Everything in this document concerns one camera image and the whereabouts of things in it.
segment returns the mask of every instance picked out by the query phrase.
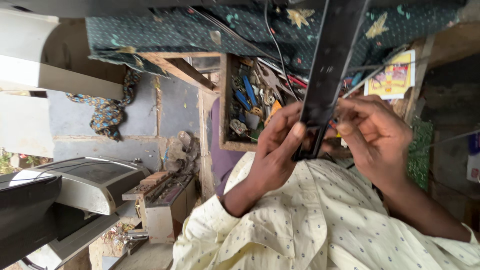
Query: shirt sleeve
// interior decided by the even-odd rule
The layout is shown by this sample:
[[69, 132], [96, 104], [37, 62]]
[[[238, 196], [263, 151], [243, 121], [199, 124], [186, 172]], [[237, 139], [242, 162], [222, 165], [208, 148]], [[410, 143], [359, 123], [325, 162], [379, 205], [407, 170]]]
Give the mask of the shirt sleeve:
[[172, 269], [205, 269], [214, 264], [223, 241], [239, 221], [225, 211], [217, 196], [195, 208], [173, 246]]
[[468, 266], [473, 266], [480, 264], [480, 245], [473, 233], [472, 229], [467, 225], [462, 225], [470, 231], [470, 242], [461, 242], [452, 239], [445, 239], [441, 237], [431, 237], [429, 238], [437, 244], [437, 246], [444, 249], [453, 257], [457, 258], [461, 262], [465, 263]]

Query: cream shirt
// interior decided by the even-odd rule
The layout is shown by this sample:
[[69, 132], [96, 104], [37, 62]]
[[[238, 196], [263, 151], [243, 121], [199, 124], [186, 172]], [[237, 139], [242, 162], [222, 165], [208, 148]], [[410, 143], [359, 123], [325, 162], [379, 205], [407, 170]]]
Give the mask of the cream shirt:
[[[225, 193], [245, 179], [253, 157], [237, 163]], [[480, 245], [473, 233], [470, 243], [422, 235], [388, 216], [371, 183], [310, 160], [241, 218], [216, 196], [194, 209], [173, 258], [179, 270], [480, 269]]]

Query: hand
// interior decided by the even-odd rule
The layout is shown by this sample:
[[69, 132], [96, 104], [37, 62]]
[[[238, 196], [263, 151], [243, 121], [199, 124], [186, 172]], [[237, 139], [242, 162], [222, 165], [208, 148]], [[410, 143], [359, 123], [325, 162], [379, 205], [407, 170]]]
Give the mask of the hand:
[[291, 157], [306, 134], [305, 124], [299, 122], [301, 108], [302, 103], [295, 102], [279, 109], [258, 138], [245, 181], [262, 194], [283, 186], [295, 168]]
[[337, 130], [350, 148], [359, 172], [383, 192], [407, 179], [411, 129], [379, 96], [339, 99]]
[[[279, 109], [260, 134], [247, 178], [220, 198], [230, 215], [243, 216], [265, 193], [280, 188], [292, 175], [296, 162], [291, 158], [306, 134], [305, 124], [299, 122], [301, 108], [302, 103], [296, 102]], [[335, 134], [327, 131], [328, 136]]]

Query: blue and yellow patterned cloth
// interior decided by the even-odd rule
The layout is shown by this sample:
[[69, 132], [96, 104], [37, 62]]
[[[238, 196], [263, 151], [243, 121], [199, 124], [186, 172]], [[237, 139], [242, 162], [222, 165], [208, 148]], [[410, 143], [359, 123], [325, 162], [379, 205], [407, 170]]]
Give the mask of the blue and yellow patterned cloth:
[[132, 102], [134, 97], [133, 87], [140, 80], [140, 74], [135, 70], [128, 70], [123, 80], [122, 100], [115, 100], [110, 98], [98, 98], [82, 94], [66, 93], [67, 98], [73, 102], [86, 103], [95, 107], [95, 112], [92, 115], [90, 127], [98, 135], [105, 135], [108, 138], [120, 141], [120, 132], [118, 125], [123, 122], [123, 108]]

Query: man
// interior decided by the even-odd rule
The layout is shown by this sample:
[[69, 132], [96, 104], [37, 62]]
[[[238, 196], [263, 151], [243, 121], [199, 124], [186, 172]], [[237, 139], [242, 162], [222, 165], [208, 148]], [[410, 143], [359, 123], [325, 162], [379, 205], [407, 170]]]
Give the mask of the man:
[[292, 162], [306, 128], [301, 103], [286, 106], [224, 195], [185, 221], [173, 269], [480, 269], [473, 231], [407, 178], [409, 127], [378, 96], [337, 109], [338, 132], [371, 183], [329, 161]]

